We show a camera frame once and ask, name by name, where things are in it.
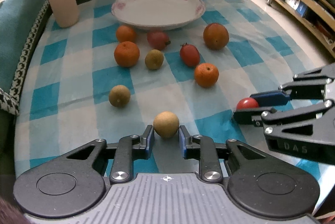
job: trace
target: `tiled floor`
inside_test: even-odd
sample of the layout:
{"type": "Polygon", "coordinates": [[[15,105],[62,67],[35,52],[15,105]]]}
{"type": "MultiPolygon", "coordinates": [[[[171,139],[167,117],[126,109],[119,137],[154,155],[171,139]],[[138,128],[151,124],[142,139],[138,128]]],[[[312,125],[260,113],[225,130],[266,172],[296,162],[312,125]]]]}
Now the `tiled floor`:
{"type": "Polygon", "coordinates": [[[315,67],[321,67],[334,62],[334,58],[324,48],[309,30],[296,20],[289,12],[280,5],[272,2],[267,5],[267,0],[251,0],[261,9],[266,11],[294,41],[304,50],[308,57],[313,61],[315,67]]]}

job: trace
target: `table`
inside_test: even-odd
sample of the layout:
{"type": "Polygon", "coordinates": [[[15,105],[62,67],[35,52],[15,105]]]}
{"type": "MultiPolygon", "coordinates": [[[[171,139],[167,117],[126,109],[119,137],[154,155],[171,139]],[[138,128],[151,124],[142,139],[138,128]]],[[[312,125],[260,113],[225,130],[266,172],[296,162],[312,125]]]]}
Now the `table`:
{"type": "MultiPolygon", "coordinates": [[[[191,24],[168,31],[171,44],[158,71],[144,64],[150,47],[138,31],[141,55],[132,68],[117,66],[113,52],[119,26],[111,14],[115,0],[93,0],[80,7],[79,22],[61,29],[50,17],[36,47],[21,96],[16,122],[16,175],[96,138],[117,142],[121,137],[142,134],[146,125],[165,110],[177,114],[191,135],[208,135],[215,142],[235,138],[269,152],[262,130],[231,121],[237,102],[292,80],[292,75],[314,68],[293,39],[250,0],[204,0],[206,12],[191,24]],[[207,24],[224,24],[229,44],[221,51],[204,45],[207,24]],[[220,76],[210,89],[193,80],[193,69],[180,60],[180,46],[194,44],[202,62],[216,65],[220,76]],[[108,102],[108,93],[123,84],[131,91],[124,109],[108,102]]],[[[296,101],[278,109],[312,104],[296,101]]],[[[134,172],[197,171],[195,160],[183,160],[178,138],[156,136],[152,157],[137,160],[134,172]]],[[[334,167],[269,152],[310,172],[321,185],[318,205],[333,187],[334,167]]]]}

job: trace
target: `black and white trim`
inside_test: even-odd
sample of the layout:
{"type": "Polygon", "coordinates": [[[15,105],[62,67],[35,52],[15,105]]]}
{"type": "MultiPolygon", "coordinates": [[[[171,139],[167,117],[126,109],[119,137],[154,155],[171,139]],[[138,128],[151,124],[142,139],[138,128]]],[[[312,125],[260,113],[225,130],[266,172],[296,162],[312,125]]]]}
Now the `black and white trim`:
{"type": "Polygon", "coordinates": [[[17,65],[14,79],[12,81],[9,94],[0,88],[0,109],[9,112],[10,114],[19,115],[20,95],[23,87],[24,78],[29,66],[28,59],[31,49],[36,38],[37,31],[40,27],[41,20],[49,7],[49,0],[46,0],[40,12],[38,13],[35,22],[29,32],[29,35],[21,52],[20,60],[17,65]]]}

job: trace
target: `cherry tomato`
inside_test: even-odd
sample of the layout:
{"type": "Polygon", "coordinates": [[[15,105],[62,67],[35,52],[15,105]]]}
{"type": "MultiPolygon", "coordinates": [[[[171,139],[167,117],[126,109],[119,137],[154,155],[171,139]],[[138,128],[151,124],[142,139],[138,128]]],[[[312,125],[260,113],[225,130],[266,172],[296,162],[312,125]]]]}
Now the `cherry tomato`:
{"type": "Polygon", "coordinates": [[[179,55],[183,62],[189,67],[197,66],[200,62],[200,53],[192,44],[184,44],[180,49],[179,55]]]}
{"type": "Polygon", "coordinates": [[[251,97],[246,97],[244,99],[241,99],[237,103],[236,109],[240,110],[240,109],[258,108],[258,107],[259,107],[258,102],[255,99],[251,97]]]}

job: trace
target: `orange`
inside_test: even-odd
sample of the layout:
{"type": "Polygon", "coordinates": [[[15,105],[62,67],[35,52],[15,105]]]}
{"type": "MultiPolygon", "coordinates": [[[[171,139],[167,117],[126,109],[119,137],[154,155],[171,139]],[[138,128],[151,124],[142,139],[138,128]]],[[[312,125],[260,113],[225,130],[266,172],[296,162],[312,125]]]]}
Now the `orange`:
{"type": "Polygon", "coordinates": [[[114,50],[114,58],[121,67],[134,66],[140,57],[140,50],[132,42],[122,42],[114,50]]]}
{"type": "Polygon", "coordinates": [[[122,42],[135,42],[136,32],[131,27],[119,26],[116,30],[116,38],[120,43],[122,42]]]}
{"type": "Polygon", "coordinates": [[[211,50],[220,50],[229,42],[227,29],[218,23],[209,24],[204,30],[205,45],[211,50]]]}
{"type": "Polygon", "coordinates": [[[210,63],[199,64],[194,70],[194,79],[203,88],[212,87],[219,78],[219,70],[210,63]]]}

